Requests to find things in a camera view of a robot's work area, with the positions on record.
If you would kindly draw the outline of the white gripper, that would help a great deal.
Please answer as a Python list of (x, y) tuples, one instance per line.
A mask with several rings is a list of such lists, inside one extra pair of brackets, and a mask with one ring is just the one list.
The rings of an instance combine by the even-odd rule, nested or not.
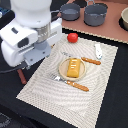
[(16, 20), (0, 30), (1, 50), (7, 64), (18, 66), (25, 61), (28, 66), (50, 55), (51, 46), (62, 36), (62, 19), (49, 24), (44, 31), (21, 26)]

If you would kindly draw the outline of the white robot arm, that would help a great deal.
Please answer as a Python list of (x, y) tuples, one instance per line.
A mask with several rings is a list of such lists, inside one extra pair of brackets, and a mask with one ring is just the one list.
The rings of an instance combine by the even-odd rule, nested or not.
[(10, 0), (15, 18), (0, 30), (1, 50), (7, 64), (28, 66), (50, 55), (61, 39), (62, 19), (51, 20), (52, 0)]

